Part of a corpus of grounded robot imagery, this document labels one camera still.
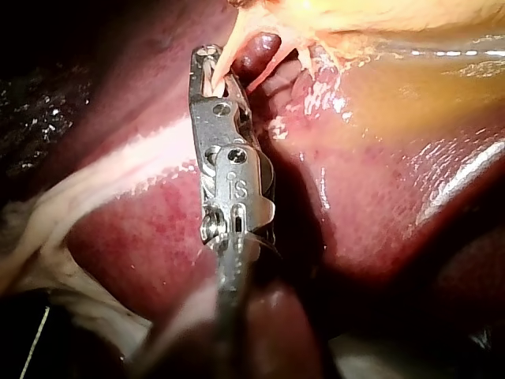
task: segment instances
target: metal instrument jaw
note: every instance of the metal instrument jaw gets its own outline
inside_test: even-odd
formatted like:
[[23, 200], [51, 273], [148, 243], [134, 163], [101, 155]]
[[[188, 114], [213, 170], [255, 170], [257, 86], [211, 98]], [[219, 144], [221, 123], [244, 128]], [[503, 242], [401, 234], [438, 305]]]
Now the metal instrument jaw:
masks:
[[273, 166], [260, 150], [244, 89], [232, 73], [225, 77], [223, 97], [209, 88], [220, 54], [216, 45], [196, 48], [189, 78], [205, 244], [225, 233], [257, 233], [275, 214], [272, 199], [264, 196], [274, 181]]
[[189, 111], [200, 168], [202, 243], [217, 256], [216, 373], [243, 377], [241, 327], [253, 266], [274, 250], [274, 169], [261, 152], [238, 79], [225, 76], [223, 96], [210, 88], [221, 49], [198, 47], [191, 57]]

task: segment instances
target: metal pivot screw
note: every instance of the metal pivot screw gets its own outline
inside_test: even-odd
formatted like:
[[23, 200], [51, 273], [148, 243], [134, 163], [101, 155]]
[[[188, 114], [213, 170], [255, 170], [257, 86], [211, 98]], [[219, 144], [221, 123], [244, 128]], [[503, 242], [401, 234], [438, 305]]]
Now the metal pivot screw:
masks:
[[234, 148], [228, 153], [228, 160], [234, 164], [242, 164], [247, 160], [247, 154], [242, 148]]
[[196, 52], [200, 57], [206, 57], [208, 55], [213, 55], [215, 54], [215, 47], [209, 46], [209, 47], [202, 47]]
[[214, 114], [218, 117], [226, 116], [227, 114], [230, 114], [231, 108], [226, 103], [219, 103], [212, 109], [212, 112], [214, 112]]
[[219, 210], [208, 212], [200, 226], [200, 237], [204, 243], [207, 243], [219, 233], [226, 232], [226, 224], [224, 223], [223, 214]]

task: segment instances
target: glistening tissue surface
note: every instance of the glistening tissue surface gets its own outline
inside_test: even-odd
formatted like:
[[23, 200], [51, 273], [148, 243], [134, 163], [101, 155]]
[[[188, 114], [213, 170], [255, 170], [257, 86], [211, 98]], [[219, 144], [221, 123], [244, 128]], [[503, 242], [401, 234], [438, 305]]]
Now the glistening tissue surface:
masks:
[[0, 169], [7, 179], [35, 167], [89, 103], [89, 69], [37, 67], [0, 79]]

